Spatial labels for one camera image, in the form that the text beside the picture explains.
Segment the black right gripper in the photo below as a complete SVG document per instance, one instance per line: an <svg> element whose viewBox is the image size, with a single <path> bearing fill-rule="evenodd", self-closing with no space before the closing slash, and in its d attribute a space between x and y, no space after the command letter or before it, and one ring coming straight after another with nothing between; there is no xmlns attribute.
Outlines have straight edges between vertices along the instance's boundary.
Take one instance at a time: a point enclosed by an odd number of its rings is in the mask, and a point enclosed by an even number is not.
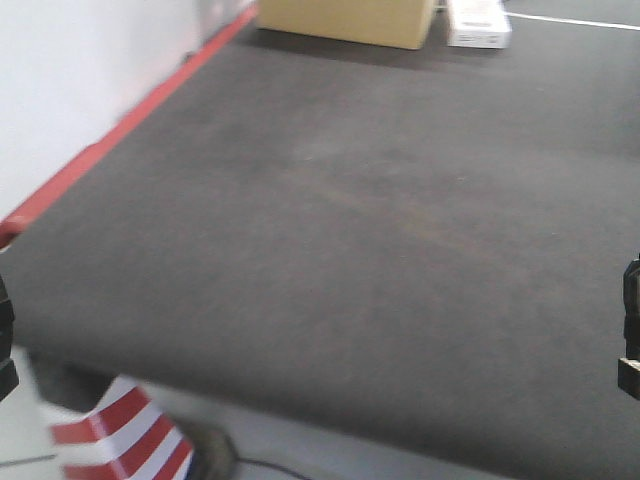
<svg viewBox="0 0 640 480"><path fill-rule="evenodd" d="M639 399L639 259L632 260L623 274L625 355L618 360L618 387Z"/></svg>

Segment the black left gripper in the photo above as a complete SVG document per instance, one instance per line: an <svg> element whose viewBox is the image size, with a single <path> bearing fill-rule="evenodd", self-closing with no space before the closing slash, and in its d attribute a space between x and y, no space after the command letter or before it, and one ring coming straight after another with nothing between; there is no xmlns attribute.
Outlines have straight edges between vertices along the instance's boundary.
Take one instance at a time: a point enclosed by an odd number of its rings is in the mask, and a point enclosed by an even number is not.
<svg viewBox="0 0 640 480"><path fill-rule="evenodd" d="M0 400L4 400L18 385L19 377L11 358L15 314L4 281L0 281Z"/></svg>

